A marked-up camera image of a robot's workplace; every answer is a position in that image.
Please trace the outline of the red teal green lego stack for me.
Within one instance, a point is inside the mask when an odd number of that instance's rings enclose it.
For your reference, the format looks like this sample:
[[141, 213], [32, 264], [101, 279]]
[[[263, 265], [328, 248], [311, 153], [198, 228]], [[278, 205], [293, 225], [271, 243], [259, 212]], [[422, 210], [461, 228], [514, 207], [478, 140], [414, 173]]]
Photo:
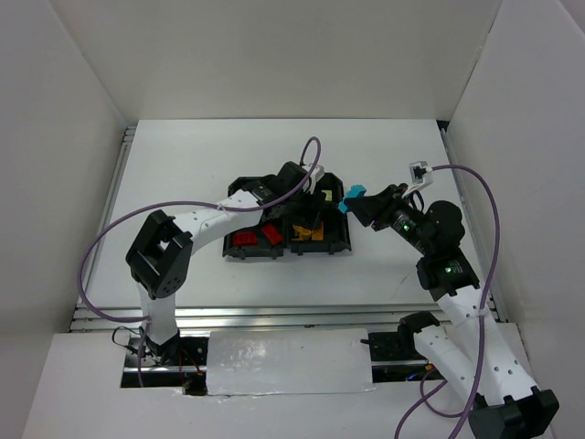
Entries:
[[353, 185], [350, 189], [347, 190], [346, 194], [338, 203], [339, 211], [343, 214], [347, 214], [350, 211], [350, 208], [347, 205], [347, 201], [354, 198], [361, 198], [366, 194], [366, 192], [367, 189], [363, 185]]

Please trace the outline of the lime green lego plate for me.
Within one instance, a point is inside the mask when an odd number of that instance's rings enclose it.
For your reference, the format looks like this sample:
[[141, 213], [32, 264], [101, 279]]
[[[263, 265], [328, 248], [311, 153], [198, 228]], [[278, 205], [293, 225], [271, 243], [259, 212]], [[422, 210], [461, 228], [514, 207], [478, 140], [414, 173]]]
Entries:
[[329, 189], [323, 189], [322, 193], [324, 194], [324, 199], [328, 202], [333, 201], [333, 192]]

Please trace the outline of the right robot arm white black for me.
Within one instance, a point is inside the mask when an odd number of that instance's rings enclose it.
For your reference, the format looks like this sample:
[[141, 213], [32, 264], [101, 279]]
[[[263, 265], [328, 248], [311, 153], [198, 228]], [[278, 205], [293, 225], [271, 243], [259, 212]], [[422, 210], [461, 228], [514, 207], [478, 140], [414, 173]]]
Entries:
[[420, 252], [420, 285], [459, 339], [453, 343], [437, 318], [419, 312], [400, 321], [405, 345], [428, 359], [464, 400], [463, 419], [475, 437], [542, 435], [558, 411], [558, 399], [537, 386], [485, 308], [480, 281], [460, 248], [465, 234], [461, 210], [439, 200], [421, 212], [404, 198], [406, 190], [406, 185], [390, 185], [369, 196], [355, 185], [338, 206], [365, 227], [394, 230]]

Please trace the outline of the red flower lego brick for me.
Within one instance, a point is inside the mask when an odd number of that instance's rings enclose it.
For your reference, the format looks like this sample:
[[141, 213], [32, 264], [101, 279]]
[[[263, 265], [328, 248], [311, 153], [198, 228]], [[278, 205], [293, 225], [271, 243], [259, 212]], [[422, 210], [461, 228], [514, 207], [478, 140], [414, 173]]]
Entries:
[[232, 245], [235, 247], [255, 246], [258, 238], [253, 231], [238, 231], [232, 235]]

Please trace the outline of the yellow rounded lego brick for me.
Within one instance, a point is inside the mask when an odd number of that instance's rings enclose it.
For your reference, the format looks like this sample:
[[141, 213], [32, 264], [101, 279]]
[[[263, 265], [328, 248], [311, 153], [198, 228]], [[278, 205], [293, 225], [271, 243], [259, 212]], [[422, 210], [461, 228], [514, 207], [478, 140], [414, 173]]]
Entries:
[[300, 225], [293, 225], [293, 237], [292, 241], [311, 241], [312, 229], [307, 229]]

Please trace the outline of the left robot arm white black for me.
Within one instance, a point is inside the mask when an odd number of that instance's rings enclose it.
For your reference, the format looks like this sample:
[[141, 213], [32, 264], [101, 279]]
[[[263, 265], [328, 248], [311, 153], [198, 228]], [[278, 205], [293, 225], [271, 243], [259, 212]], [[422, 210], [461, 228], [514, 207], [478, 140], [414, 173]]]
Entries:
[[157, 360], [167, 363], [179, 355], [175, 294], [186, 281], [191, 257], [232, 232], [280, 217], [293, 197], [313, 194], [323, 176], [322, 166], [289, 161], [277, 175], [252, 179], [217, 204], [176, 216], [161, 209], [148, 215], [126, 262], [146, 318], [140, 333]]

